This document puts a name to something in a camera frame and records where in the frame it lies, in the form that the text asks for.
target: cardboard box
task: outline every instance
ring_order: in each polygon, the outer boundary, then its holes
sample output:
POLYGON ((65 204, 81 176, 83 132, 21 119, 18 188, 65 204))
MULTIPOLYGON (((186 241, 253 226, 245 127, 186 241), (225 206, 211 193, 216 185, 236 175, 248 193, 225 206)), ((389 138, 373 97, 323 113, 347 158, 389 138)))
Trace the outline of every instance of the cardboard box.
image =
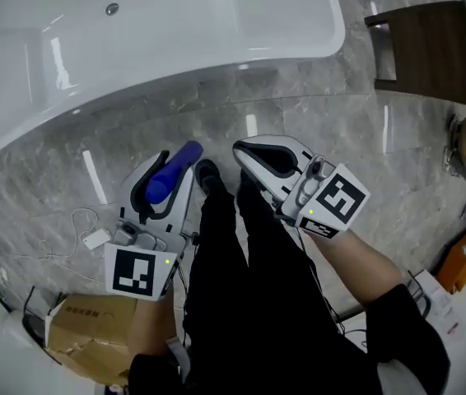
POLYGON ((45 346, 64 366, 104 385, 128 384, 128 330, 136 300, 70 295, 46 318, 45 346))

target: marble floor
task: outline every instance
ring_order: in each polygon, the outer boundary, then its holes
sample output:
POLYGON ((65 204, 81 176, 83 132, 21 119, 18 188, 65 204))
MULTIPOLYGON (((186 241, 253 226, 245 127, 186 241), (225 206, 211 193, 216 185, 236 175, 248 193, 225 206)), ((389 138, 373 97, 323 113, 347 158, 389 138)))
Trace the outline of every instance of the marble floor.
MULTIPOLYGON (((435 1, 442 0, 340 0, 347 34, 330 58, 188 79, 95 113, 57 118, 12 143, 0 152, 0 292, 16 308, 32 285, 104 294, 102 249, 89 251, 80 241, 68 258, 28 257, 48 252, 46 245, 40 247, 42 240, 53 253, 70 254, 71 216, 78 207, 90 207, 99 216, 97 227, 112 230, 118 213, 114 201, 125 177, 159 150, 176 151, 189 139, 203 145, 204 155, 217 162, 234 191, 240 171, 231 145, 247 136, 248 114, 255 116, 259 133, 292 135, 333 163, 346 163, 372 193, 354 230, 400 267, 417 272, 432 265, 464 225, 459 215, 466 183, 443 173, 441 157, 446 116, 465 116, 466 107, 376 92, 375 55, 362 19, 435 1), (91 152, 108 203, 94 192, 84 151, 91 152)), ((195 188, 187 231, 198 228, 202 202, 195 188)), ((75 219, 82 231, 90 228, 93 215, 80 211, 75 219)), ((245 248, 240 218, 237 224, 245 248)), ((320 253, 309 241, 306 245, 333 307, 344 312, 355 306, 320 253)), ((186 276, 192 259, 190 246, 183 263, 186 276)), ((180 308, 184 293, 178 280, 175 284, 180 308)))

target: black shoe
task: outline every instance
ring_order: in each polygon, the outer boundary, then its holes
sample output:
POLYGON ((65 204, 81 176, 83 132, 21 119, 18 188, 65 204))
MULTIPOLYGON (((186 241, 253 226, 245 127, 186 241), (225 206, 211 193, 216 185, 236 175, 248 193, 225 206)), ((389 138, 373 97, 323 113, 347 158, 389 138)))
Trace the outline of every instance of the black shoe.
POLYGON ((218 171, 218 167, 213 161, 199 161, 194 167, 194 175, 198 186, 200 186, 206 196, 209 196, 209 193, 217 190, 226 191, 226 186, 220 178, 220 171, 218 171))

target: blue handle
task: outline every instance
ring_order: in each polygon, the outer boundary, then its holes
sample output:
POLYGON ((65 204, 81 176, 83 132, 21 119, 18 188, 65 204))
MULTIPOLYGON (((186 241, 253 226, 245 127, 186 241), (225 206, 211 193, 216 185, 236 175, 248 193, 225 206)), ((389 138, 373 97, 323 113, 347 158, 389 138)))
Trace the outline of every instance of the blue handle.
POLYGON ((182 146, 182 149, 149 181, 145 191, 149 203, 157 205, 164 202, 175 188, 182 170, 187 165, 197 162, 202 153, 203 148, 196 141, 189 141, 182 146))

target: bathtub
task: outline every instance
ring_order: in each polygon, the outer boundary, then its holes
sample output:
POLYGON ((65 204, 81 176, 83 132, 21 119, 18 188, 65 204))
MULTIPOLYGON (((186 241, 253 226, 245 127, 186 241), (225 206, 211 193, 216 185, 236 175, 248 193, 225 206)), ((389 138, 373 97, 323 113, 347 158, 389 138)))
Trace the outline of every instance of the bathtub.
POLYGON ((328 57, 344 31, 338 0, 0 0, 0 150, 139 84, 328 57))

